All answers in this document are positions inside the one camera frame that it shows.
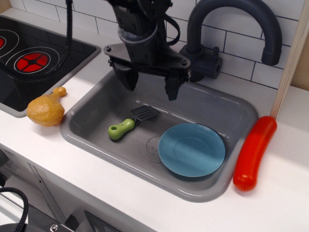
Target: white tile wall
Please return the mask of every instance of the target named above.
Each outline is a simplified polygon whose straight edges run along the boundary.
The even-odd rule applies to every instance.
[[[13,7],[66,23],[65,0],[10,0]],[[167,14],[181,28],[180,41],[172,48],[179,51],[187,41],[187,21],[199,0],[172,0]],[[246,12],[221,8],[211,12],[202,27],[202,44],[220,48],[222,72],[248,81],[278,88],[287,61],[304,0],[263,0],[277,16],[283,35],[282,55],[278,65],[261,63],[264,36],[259,24]],[[116,17],[106,0],[73,0],[73,25],[119,39]],[[168,40],[177,31],[167,23]]]

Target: white countertop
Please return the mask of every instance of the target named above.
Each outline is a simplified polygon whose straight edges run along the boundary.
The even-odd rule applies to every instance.
[[[66,25],[10,9],[6,16],[65,34]],[[103,48],[118,41],[74,28],[73,37]],[[63,86],[68,111],[109,70],[101,52]],[[276,90],[221,74],[202,84],[244,98],[269,115]],[[60,186],[81,189],[159,232],[307,232],[309,231],[309,92],[291,87],[277,118],[278,129],[262,160],[257,187],[236,190],[233,183],[219,198],[191,203],[164,191],[66,142],[58,126],[43,128],[27,117],[0,112],[0,143],[51,172]]]

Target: wooden pole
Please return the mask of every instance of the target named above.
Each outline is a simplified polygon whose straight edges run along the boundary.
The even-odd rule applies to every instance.
[[[304,48],[307,35],[309,32],[309,0],[305,0],[300,18],[297,24],[296,33],[292,42],[291,50],[286,62],[282,78],[279,84],[277,95],[270,113],[270,116],[274,119],[277,118],[281,106],[283,104],[284,97],[287,93],[289,86],[291,85],[294,73],[296,71],[299,58]]]
[[[0,13],[11,8],[10,0],[0,0]]]

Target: black faucet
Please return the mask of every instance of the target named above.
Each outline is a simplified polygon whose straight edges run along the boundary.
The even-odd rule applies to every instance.
[[[187,28],[187,45],[180,53],[191,61],[192,81],[204,76],[216,78],[222,66],[219,48],[213,55],[205,54],[201,45],[202,24],[206,16],[221,7],[235,7],[249,13],[261,26],[265,36],[262,62],[266,65],[279,63],[282,46],[282,34],[278,20],[272,10],[261,0],[201,0],[190,14]]]

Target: red sausage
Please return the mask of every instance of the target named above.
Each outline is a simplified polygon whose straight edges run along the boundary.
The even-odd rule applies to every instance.
[[[246,138],[235,167],[233,183],[241,191],[255,188],[263,154],[277,130],[276,120],[270,116],[258,119]]]

